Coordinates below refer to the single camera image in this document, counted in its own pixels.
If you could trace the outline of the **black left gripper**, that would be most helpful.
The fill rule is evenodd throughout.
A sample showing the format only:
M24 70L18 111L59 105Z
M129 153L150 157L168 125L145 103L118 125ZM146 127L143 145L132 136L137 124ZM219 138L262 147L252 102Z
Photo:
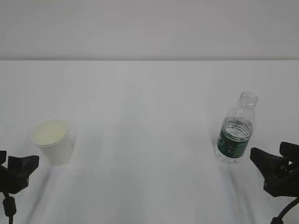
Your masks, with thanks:
M0 165L7 160L7 152L0 151ZM0 191L17 194L29 184L30 175L39 166L39 156L8 157L7 172L0 173Z

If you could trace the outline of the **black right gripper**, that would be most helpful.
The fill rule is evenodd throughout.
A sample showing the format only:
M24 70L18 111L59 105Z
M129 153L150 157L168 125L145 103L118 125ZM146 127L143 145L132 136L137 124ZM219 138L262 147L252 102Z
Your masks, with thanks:
M299 146L289 142L281 142L279 152L282 155L269 154L259 148L253 147L250 150L250 160L254 163L264 178L263 189L273 197L299 196L299 177L274 176L282 172L281 167L287 162L299 163Z

